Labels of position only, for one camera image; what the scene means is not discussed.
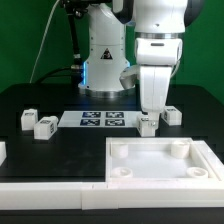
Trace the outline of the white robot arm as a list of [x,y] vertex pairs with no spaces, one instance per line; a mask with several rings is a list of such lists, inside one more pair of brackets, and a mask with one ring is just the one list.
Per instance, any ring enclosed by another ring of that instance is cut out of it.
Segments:
[[73,23],[89,16],[90,53],[74,61],[87,94],[114,95],[140,84],[141,123],[157,129],[170,78],[182,56],[181,35],[200,14],[204,0],[60,0]]

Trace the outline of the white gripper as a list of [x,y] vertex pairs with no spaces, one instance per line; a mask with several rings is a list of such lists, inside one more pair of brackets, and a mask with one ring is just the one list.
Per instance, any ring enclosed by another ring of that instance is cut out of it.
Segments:
[[149,119],[149,126],[154,129],[158,128],[159,113],[165,107],[171,73],[171,67],[140,67],[139,82],[142,114],[145,119]]

